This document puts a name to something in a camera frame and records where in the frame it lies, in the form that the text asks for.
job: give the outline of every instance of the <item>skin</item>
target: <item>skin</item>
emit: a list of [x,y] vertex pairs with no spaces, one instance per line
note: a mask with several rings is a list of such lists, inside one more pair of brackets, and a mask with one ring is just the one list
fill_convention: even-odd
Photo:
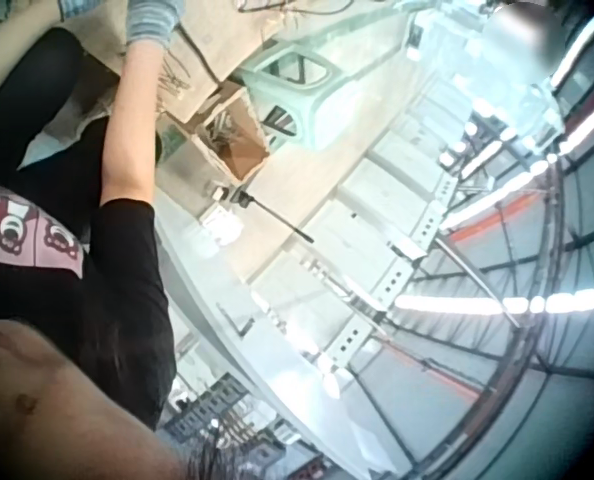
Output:
[[155,434],[48,340],[2,320],[0,465],[13,478],[183,478]]

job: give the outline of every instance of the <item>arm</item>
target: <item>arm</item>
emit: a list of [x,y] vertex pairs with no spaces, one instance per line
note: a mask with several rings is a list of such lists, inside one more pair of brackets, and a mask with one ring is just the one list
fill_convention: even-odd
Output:
[[128,47],[106,131],[101,205],[118,198],[152,203],[157,83],[163,58],[163,47],[150,40]]
[[153,201],[157,84],[183,9],[184,0],[128,3],[128,51],[106,131],[101,205],[122,198]]
[[48,29],[92,10],[101,0],[35,0],[0,25],[0,85],[28,49]]

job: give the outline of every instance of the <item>metal pole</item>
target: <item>metal pole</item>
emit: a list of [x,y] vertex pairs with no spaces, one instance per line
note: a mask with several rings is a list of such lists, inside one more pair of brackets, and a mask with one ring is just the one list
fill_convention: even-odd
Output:
[[465,255],[459,252],[455,244],[448,237],[442,234],[437,234],[435,237],[435,243],[453,262],[459,265],[464,270],[464,272],[466,272],[468,276],[473,279],[479,288],[486,292],[490,298],[499,303],[499,306],[501,307],[501,313],[514,328],[522,328],[522,325],[519,323],[519,321],[517,321],[513,314],[508,311],[502,302],[501,296],[488,283],[488,280],[486,277],[484,277],[484,274],[481,273],[481,270],[479,270],[479,268],[477,268],[470,260],[468,260]]

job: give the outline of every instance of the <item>cardboard box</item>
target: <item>cardboard box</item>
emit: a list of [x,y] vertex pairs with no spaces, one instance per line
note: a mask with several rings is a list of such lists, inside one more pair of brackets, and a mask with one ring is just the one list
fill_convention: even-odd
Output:
[[248,91],[233,82],[224,82],[182,128],[206,160],[234,186],[246,182],[270,155]]

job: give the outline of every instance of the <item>black shirt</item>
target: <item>black shirt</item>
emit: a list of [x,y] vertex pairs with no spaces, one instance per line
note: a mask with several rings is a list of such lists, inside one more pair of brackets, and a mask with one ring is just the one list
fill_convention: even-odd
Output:
[[35,327],[152,429],[176,374],[154,218],[144,202],[103,205],[86,253],[57,221],[0,188],[0,319]]

